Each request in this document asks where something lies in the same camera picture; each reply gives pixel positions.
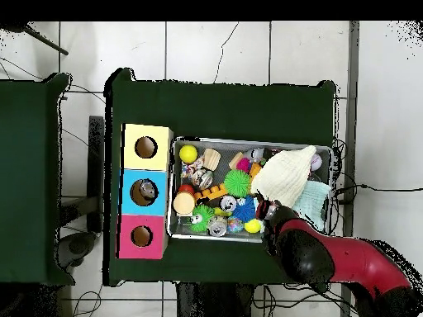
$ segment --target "light blue cloth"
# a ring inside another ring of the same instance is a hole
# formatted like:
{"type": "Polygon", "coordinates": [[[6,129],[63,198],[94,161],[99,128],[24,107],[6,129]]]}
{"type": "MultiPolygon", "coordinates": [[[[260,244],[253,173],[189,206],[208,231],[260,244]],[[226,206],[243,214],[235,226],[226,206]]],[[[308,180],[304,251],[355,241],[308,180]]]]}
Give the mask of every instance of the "light blue cloth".
{"type": "Polygon", "coordinates": [[[307,181],[302,194],[292,207],[302,219],[310,221],[319,231],[325,228],[321,210],[329,191],[330,186],[323,182],[307,181]]]}

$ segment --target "green spiky ball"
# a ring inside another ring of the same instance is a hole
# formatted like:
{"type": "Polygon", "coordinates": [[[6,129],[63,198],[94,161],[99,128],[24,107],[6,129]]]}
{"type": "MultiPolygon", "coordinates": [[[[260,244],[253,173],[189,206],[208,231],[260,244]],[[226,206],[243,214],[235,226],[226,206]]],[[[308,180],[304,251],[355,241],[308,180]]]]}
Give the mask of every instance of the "green spiky ball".
{"type": "Polygon", "coordinates": [[[191,224],[191,230],[194,232],[205,232],[207,231],[207,222],[215,215],[214,210],[210,206],[200,204],[196,206],[192,211],[192,216],[200,214],[202,221],[196,224],[191,224]]]}
{"type": "Polygon", "coordinates": [[[231,196],[244,198],[248,194],[250,176],[242,170],[230,170],[225,177],[225,188],[231,196]]]}

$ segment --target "white cloth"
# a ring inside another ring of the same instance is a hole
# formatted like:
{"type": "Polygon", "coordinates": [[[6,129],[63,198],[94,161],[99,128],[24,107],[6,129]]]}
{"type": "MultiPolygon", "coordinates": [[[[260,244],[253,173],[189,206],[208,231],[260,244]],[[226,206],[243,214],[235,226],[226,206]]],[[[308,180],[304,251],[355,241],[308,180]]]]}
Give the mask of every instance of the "white cloth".
{"type": "Polygon", "coordinates": [[[315,152],[315,146],[307,146],[275,154],[253,179],[251,193],[260,192],[264,199],[292,208],[306,186],[315,152]]]}

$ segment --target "red robot arm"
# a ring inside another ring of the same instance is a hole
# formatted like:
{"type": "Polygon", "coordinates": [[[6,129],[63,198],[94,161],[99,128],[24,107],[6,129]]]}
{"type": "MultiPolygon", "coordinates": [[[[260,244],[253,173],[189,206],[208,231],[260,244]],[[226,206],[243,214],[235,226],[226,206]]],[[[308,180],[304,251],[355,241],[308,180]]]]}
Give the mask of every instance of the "red robot arm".
{"type": "Polygon", "coordinates": [[[270,207],[269,201],[261,201],[256,216],[269,230],[265,236],[269,253],[294,281],[311,286],[344,283],[356,299],[359,317],[416,317],[423,311],[421,275],[389,257],[392,247],[321,234],[292,209],[273,207],[269,215],[270,207]]]}

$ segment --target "green table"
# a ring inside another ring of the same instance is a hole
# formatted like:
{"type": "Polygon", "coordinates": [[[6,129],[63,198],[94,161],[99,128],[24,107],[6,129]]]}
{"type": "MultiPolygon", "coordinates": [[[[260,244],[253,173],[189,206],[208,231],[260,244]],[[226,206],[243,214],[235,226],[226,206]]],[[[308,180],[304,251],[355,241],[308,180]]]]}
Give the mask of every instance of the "green table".
{"type": "Polygon", "coordinates": [[[0,282],[74,284],[55,261],[59,233],[58,101],[69,75],[0,81],[0,282]]]}
{"type": "Polygon", "coordinates": [[[121,124],[161,125],[175,135],[331,146],[335,85],[317,87],[107,80],[104,282],[289,283],[261,244],[170,239],[163,259],[116,259],[121,124]]]}

